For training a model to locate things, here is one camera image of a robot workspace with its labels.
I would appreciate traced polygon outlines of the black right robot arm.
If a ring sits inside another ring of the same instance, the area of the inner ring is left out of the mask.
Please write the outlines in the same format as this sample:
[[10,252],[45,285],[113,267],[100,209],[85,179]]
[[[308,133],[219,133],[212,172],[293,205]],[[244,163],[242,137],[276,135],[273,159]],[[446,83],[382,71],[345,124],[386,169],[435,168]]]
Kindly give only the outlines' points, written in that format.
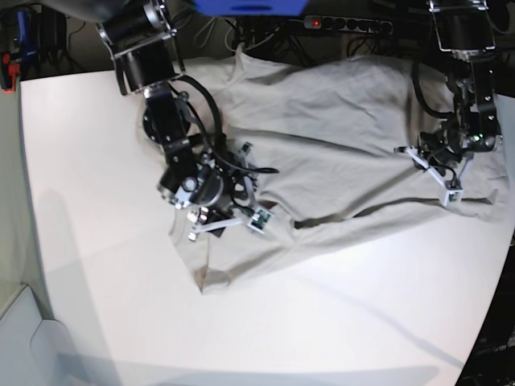
[[161,147],[163,199],[191,208],[188,234],[222,236],[241,220],[231,194],[242,166],[229,152],[220,110],[209,91],[172,63],[166,41],[177,30],[164,1],[46,1],[45,6],[94,23],[107,48],[122,95],[144,97],[145,127]]

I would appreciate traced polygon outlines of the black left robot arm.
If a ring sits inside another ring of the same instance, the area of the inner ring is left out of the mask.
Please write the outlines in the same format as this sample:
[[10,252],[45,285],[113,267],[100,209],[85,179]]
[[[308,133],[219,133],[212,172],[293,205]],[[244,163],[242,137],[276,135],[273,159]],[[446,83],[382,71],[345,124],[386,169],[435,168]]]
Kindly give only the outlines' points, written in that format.
[[430,32],[422,53],[435,39],[443,58],[446,86],[453,95],[453,110],[431,108],[420,82],[421,58],[412,64],[416,99],[424,112],[439,120],[433,133],[419,134],[418,154],[431,166],[450,170],[467,156],[488,153],[501,136],[494,101],[496,42],[486,1],[429,1]]

